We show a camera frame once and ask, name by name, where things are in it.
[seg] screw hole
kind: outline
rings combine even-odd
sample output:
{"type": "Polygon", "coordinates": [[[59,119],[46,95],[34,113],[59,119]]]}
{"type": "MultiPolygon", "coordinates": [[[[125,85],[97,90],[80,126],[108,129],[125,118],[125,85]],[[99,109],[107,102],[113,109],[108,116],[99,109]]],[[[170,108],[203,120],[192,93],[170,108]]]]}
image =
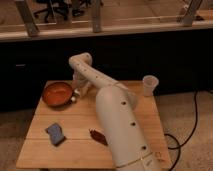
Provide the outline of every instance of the screw hole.
{"type": "Polygon", "coordinates": [[[131,125],[131,126],[135,126],[135,125],[136,125],[136,123],[135,123],[135,122],[132,122],[130,125],[131,125]]]}
{"type": "Polygon", "coordinates": [[[146,150],[146,146],[142,146],[141,149],[142,149],[142,150],[146,150]]]}

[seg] gray floor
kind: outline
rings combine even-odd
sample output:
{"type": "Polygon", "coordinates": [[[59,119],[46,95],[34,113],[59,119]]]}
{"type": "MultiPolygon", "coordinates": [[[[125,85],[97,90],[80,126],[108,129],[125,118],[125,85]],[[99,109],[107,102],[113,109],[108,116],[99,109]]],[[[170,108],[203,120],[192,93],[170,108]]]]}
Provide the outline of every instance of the gray floor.
{"type": "MultiPolygon", "coordinates": [[[[195,120],[193,92],[157,96],[156,102],[164,132],[172,133],[183,142],[195,120]]],[[[199,92],[197,102],[198,127],[191,140],[182,148],[175,171],[213,170],[213,94],[199,92]]],[[[16,169],[15,163],[33,113],[33,109],[0,113],[0,171],[30,170],[16,169]]],[[[169,146],[174,145],[171,140],[167,141],[169,146]]],[[[177,153],[174,151],[170,154],[174,160],[177,153]]]]}

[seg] small red item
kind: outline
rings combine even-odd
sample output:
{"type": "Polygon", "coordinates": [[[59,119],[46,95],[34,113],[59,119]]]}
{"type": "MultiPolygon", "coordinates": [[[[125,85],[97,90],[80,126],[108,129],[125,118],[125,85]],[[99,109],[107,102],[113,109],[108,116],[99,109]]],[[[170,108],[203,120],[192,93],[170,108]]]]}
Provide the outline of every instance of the small red item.
{"type": "Polygon", "coordinates": [[[89,132],[90,132],[90,136],[92,137],[92,139],[94,139],[95,141],[97,141],[105,146],[108,145],[106,138],[102,133],[100,133],[96,130],[89,130],[89,132]]]}
{"type": "Polygon", "coordinates": [[[42,100],[51,107],[67,104],[73,94],[71,85],[65,82],[54,82],[45,87],[42,100]]]}

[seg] floor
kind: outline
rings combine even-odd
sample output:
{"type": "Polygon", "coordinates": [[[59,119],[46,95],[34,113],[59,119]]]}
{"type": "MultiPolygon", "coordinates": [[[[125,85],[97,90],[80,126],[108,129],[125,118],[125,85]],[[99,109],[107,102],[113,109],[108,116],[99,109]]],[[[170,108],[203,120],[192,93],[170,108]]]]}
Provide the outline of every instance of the floor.
{"type": "MultiPolygon", "coordinates": [[[[37,4],[34,0],[26,1],[30,11],[33,13],[46,6],[37,4]]],[[[101,21],[103,26],[129,25],[129,24],[150,24],[162,22],[176,22],[181,8],[185,4],[183,0],[103,0],[101,7],[101,21]]],[[[63,17],[55,13],[55,17],[49,17],[49,23],[44,23],[44,14],[34,18],[38,26],[54,25],[55,28],[72,28],[91,26],[91,6],[81,6],[85,14],[73,18],[71,12],[69,20],[64,21],[63,17]]],[[[23,29],[23,21],[13,0],[0,1],[0,32],[1,30],[23,29]]]]}
{"type": "MultiPolygon", "coordinates": [[[[164,132],[173,134],[180,143],[183,143],[195,122],[194,93],[161,95],[155,98],[164,132]]],[[[211,131],[213,130],[213,94],[204,91],[198,92],[197,106],[199,113],[198,127],[189,142],[182,148],[182,154],[174,169],[175,171],[213,170],[213,134],[211,131]]],[[[15,163],[33,113],[34,109],[0,113],[1,171],[31,171],[30,169],[16,169],[15,163]]],[[[174,145],[171,139],[166,139],[169,146],[174,145]]],[[[177,152],[171,151],[170,155],[174,161],[177,152]]]]}

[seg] dark wall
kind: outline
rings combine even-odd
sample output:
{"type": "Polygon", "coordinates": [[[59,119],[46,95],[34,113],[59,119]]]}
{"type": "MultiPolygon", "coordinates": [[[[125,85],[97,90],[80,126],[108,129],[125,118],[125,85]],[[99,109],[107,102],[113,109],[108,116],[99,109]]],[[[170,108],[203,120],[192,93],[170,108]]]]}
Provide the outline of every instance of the dark wall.
{"type": "Polygon", "coordinates": [[[212,88],[212,35],[209,29],[0,43],[0,109],[36,107],[47,80],[72,79],[68,58],[82,52],[118,80],[156,75],[156,95],[212,88]]]}

